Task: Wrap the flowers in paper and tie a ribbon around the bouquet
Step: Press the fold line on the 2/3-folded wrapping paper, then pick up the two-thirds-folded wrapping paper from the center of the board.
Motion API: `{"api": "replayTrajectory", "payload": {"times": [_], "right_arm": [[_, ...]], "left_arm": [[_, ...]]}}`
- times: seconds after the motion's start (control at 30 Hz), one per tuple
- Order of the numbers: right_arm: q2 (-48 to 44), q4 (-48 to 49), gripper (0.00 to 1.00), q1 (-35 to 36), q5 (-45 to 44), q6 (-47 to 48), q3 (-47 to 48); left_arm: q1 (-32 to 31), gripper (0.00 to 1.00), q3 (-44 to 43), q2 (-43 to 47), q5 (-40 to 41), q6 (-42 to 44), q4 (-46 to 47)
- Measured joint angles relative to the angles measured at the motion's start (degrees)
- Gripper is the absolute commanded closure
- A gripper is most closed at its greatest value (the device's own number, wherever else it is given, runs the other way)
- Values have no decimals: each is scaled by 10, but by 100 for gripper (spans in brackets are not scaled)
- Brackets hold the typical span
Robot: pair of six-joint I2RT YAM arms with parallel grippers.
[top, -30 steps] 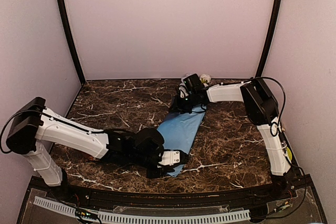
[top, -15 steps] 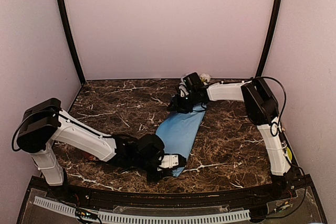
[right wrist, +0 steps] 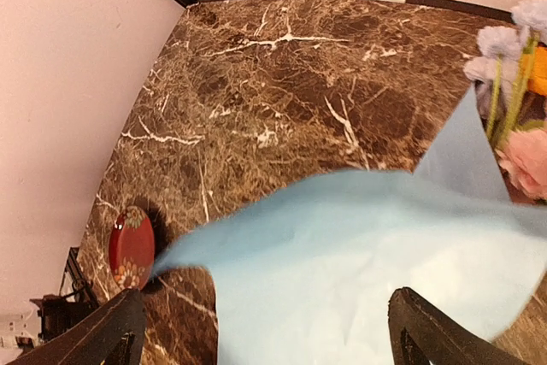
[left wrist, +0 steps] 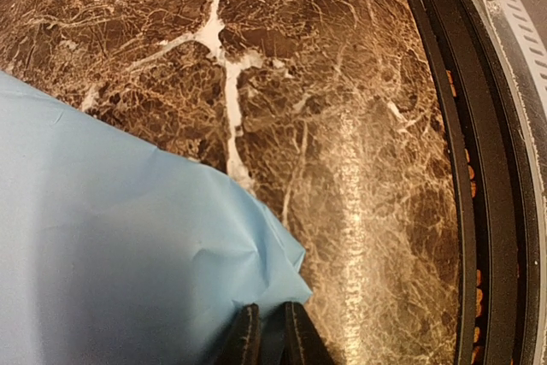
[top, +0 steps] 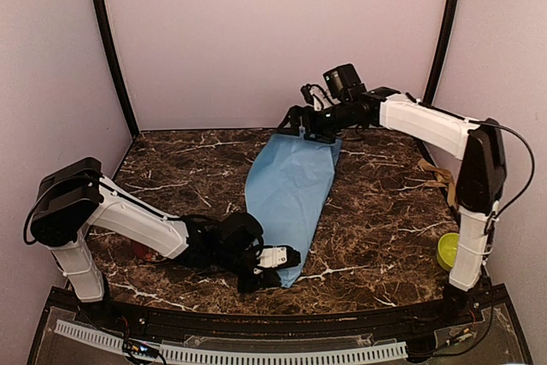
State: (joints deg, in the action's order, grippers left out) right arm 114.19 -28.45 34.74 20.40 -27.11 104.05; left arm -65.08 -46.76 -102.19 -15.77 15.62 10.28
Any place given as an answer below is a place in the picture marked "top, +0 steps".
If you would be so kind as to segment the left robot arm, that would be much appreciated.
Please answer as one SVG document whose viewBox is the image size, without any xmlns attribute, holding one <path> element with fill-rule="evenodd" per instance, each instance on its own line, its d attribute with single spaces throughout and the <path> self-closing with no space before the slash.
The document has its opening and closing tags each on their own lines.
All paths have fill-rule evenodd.
<svg viewBox="0 0 547 365">
<path fill-rule="evenodd" d="M 120 307 L 111 302 L 107 280 L 82 233 L 100 227 L 189 268 L 223 268 L 238 278 L 238 291 L 280 284 L 279 270 L 299 263 L 287 245 L 269 246 L 255 217 L 235 212 L 223 220 L 205 215 L 170 215 L 117 186 L 102 164 L 86 157 L 42 179 L 28 212 L 23 241 L 39 243 L 54 256 L 86 311 L 102 327 L 114 327 Z"/>
</svg>

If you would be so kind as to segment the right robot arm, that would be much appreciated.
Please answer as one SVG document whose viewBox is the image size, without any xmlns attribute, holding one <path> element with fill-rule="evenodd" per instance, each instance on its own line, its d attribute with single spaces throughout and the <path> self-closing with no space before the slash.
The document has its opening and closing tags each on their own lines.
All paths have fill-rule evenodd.
<svg viewBox="0 0 547 365">
<path fill-rule="evenodd" d="M 301 88 L 305 104 L 292 106 L 277 127 L 286 135 L 331 144 L 347 128 L 384 128 L 420 140 L 455 174 L 451 196 L 459 240 L 449 283 L 470 291 L 479 280 L 503 212 L 508 177 L 503 135 L 511 130 L 492 118 L 476 120 L 438 109 L 390 87 L 369 90 L 348 63 L 323 74 L 324 86 Z"/>
</svg>

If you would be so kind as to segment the blue wrapping paper sheet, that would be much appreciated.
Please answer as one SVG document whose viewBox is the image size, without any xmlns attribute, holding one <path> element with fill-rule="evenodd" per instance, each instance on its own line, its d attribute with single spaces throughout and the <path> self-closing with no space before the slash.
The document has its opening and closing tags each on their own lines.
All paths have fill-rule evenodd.
<svg viewBox="0 0 547 365">
<path fill-rule="evenodd" d="M 280 286 L 291 287 L 303 271 L 321 212 L 332 189 L 342 140 L 333 144 L 273 134 L 247 175 L 246 210 L 263 228 L 267 245 L 300 253 L 294 268 L 279 271 Z"/>
</svg>

